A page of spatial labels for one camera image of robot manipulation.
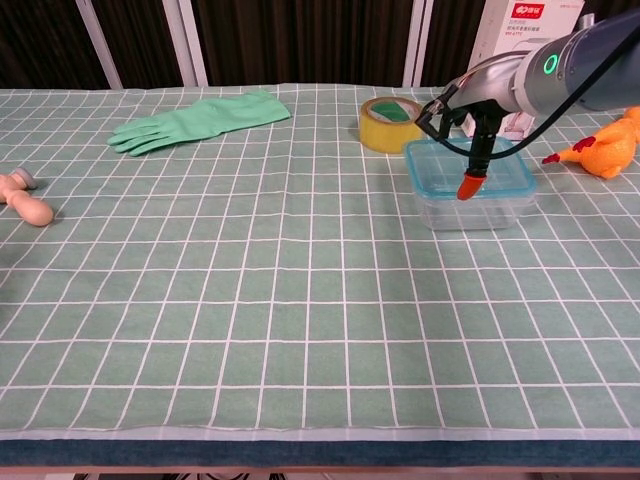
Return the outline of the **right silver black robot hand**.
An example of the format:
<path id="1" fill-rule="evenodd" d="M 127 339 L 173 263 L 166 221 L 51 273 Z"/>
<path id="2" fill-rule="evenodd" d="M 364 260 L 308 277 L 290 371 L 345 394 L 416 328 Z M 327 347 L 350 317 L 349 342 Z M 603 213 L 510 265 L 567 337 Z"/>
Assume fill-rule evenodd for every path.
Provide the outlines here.
<path id="1" fill-rule="evenodd" d="M 511 86 L 520 62 L 515 56 L 487 61 L 451 81 L 438 97 L 443 105 L 438 127 L 440 138 L 448 138 L 451 127 L 463 123 L 468 116 L 475 124 L 467 169 L 457 191 L 460 200 L 471 199 L 486 180 L 489 156 L 502 120 L 516 111 Z"/>

